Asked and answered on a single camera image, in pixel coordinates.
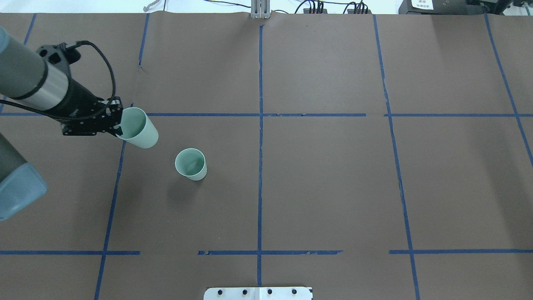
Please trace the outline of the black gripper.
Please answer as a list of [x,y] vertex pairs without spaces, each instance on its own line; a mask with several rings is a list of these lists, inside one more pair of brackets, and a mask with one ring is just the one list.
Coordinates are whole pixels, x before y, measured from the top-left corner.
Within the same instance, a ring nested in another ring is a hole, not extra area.
[[68,80],[63,100],[50,109],[50,114],[63,124],[67,135],[95,135],[107,132],[122,135],[122,101],[112,95],[107,100],[97,97],[74,79]]

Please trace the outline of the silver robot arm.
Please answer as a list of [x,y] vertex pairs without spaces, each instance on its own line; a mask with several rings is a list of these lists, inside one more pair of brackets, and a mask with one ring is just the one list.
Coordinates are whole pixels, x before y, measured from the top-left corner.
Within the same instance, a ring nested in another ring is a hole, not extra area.
[[[29,49],[4,28],[0,35],[1,103],[46,116],[61,125],[63,135],[122,134],[122,101],[116,95],[114,71],[103,52],[88,40]],[[91,46],[108,67],[112,95],[104,100],[72,78],[70,65]],[[1,137],[0,218],[7,220],[46,194],[42,175]]]

